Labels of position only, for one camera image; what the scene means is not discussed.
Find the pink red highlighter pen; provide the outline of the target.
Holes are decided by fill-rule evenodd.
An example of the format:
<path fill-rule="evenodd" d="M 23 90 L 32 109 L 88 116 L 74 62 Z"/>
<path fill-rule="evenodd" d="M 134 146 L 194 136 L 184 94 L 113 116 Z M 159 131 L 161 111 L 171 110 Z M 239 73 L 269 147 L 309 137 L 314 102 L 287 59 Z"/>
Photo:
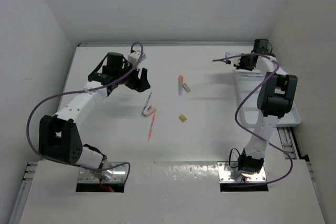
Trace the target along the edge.
<path fill-rule="evenodd" d="M 148 134 L 148 142 L 149 142 L 149 141 L 151 140 L 151 138 L 152 138 L 153 127 L 154 127 L 155 119 L 156 119 L 156 112 L 153 113 L 153 117 L 152 117 L 152 121 L 151 121 L 151 125 L 150 125 L 150 130 L 149 130 L 149 134 Z"/>

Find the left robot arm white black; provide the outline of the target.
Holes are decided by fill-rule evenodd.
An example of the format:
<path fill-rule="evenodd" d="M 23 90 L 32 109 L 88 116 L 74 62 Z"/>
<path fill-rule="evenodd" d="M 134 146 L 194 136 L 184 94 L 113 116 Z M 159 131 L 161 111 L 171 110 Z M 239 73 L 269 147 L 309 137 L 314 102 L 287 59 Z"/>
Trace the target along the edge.
<path fill-rule="evenodd" d="M 83 144 L 79 128 L 90 112 L 119 85 L 143 92 L 150 88 L 147 69 L 137 65 L 145 59 L 140 51 L 109 52 L 88 75 L 83 92 L 54 115 L 45 115 L 39 124 L 39 153 L 47 159 L 91 169 L 100 169 L 105 156 Z"/>

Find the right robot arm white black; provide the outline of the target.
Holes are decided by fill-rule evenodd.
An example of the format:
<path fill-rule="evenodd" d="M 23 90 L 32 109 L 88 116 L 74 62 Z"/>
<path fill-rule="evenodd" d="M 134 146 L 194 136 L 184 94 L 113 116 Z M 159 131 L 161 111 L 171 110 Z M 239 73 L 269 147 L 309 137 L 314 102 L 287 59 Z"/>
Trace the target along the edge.
<path fill-rule="evenodd" d="M 237 69 L 257 69 L 264 80 L 253 89 L 257 98 L 258 119 L 252 136 L 238 158 L 238 170 L 258 174 L 263 167 L 271 135 L 280 119 L 292 109 L 298 78 L 286 73 L 268 49 L 267 39 L 255 39 L 251 53 L 239 58 Z"/>

